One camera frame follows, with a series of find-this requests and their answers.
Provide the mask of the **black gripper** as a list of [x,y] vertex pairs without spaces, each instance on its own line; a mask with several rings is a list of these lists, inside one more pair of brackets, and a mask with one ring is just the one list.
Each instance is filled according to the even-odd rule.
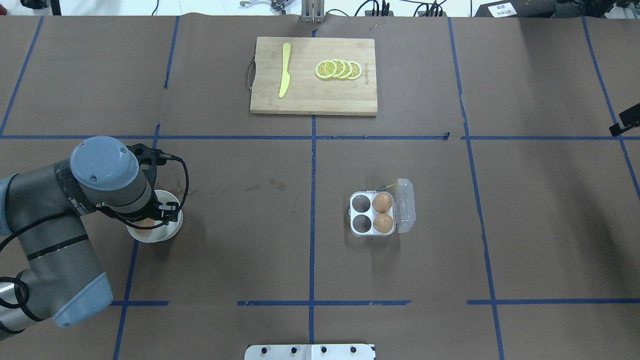
[[151,219],[162,223],[176,223],[179,220],[179,212],[176,212],[178,210],[179,202],[163,203],[158,199],[156,191],[153,190],[150,198],[142,208],[130,213],[130,221],[131,223],[137,223],[145,219]]

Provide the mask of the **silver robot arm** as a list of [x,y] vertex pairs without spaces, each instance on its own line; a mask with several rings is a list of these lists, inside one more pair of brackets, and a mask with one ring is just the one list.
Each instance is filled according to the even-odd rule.
[[114,294],[82,217],[100,212],[152,231],[178,220],[161,202],[156,167],[182,158],[142,143],[89,137],[67,159],[1,180],[1,247],[18,240],[29,267],[1,278],[1,339],[52,319],[60,328],[109,308]]

